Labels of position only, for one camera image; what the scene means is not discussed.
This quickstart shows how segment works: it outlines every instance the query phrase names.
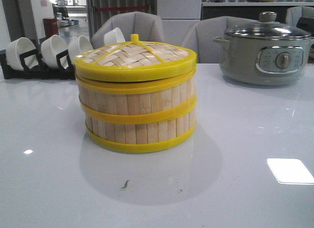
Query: pot handle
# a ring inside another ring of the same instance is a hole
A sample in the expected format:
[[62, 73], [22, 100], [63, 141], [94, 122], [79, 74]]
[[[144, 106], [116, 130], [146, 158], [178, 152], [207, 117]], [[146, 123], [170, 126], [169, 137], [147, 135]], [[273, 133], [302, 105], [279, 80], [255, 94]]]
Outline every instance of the pot handle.
[[212, 41], [213, 41], [213, 42], [216, 42], [216, 43], [222, 44], [225, 49], [228, 49], [228, 48], [229, 48], [230, 41], [229, 41], [229, 40], [226, 40], [226, 39], [224, 39], [224, 38], [222, 38], [222, 37], [214, 37], [214, 38], [212, 39]]

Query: curtain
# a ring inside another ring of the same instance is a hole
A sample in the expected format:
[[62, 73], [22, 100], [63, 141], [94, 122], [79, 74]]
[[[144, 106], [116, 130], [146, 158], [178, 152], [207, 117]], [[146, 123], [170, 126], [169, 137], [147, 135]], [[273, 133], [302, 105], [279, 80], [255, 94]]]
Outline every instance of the curtain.
[[88, 19], [90, 23], [89, 34], [92, 37], [94, 33], [111, 17], [116, 14], [130, 12], [134, 10], [120, 11], [99, 11], [97, 8], [115, 8], [115, 7], [136, 7], [149, 5], [150, 10], [138, 10], [148, 13], [156, 13], [156, 0], [87, 0]]

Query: gray chair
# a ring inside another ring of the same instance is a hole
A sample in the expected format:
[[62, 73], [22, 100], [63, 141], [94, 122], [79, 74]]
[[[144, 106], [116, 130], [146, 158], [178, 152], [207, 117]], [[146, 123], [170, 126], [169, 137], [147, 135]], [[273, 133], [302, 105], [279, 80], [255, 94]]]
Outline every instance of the gray chair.
[[314, 7], [294, 6], [287, 9], [286, 24], [296, 27], [301, 17], [314, 17]]
[[112, 16], [93, 35], [91, 44], [94, 49], [104, 46], [104, 35], [119, 27], [126, 41], [131, 34], [137, 33], [141, 41], [163, 42], [164, 33], [159, 16], [144, 12], [128, 12]]
[[219, 63], [222, 46], [212, 41], [216, 36], [223, 36], [226, 29], [255, 20], [222, 16], [192, 24], [183, 37], [182, 47], [197, 53], [198, 63]]

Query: dish rack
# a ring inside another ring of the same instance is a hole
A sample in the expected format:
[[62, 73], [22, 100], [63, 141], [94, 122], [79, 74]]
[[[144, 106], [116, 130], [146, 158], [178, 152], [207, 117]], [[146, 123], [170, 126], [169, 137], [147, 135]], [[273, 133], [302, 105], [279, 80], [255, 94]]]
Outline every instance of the dish rack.
[[[38, 65], [29, 68], [26, 63], [25, 59], [31, 55], [35, 55], [38, 61]], [[68, 67], [64, 68], [61, 65], [60, 59], [65, 57], [67, 58]], [[23, 70], [14, 70], [10, 67], [6, 60], [5, 52], [0, 54], [0, 62], [2, 66], [2, 72], [5, 79], [11, 78], [24, 78], [24, 79], [75, 79], [74, 74], [74, 66], [72, 65], [69, 57], [68, 50], [60, 52], [56, 55], [56, 60], [59, 69], [52, 69], [48, 67], [42, 60], [42, 54], [39, 53], [38, 49], [33, 49], [24, 53], [20, 54], [20, 61], [23, 67]]]

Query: control dial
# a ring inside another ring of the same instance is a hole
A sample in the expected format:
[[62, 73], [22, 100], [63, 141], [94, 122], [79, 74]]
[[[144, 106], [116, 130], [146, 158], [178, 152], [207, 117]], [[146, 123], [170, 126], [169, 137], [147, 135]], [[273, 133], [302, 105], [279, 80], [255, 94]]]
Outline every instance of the control dial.
[[280, 53], [276, 57], [276, 65], [280, 68], [287, 68], [292, 60], [292, 56], [288, 52]]

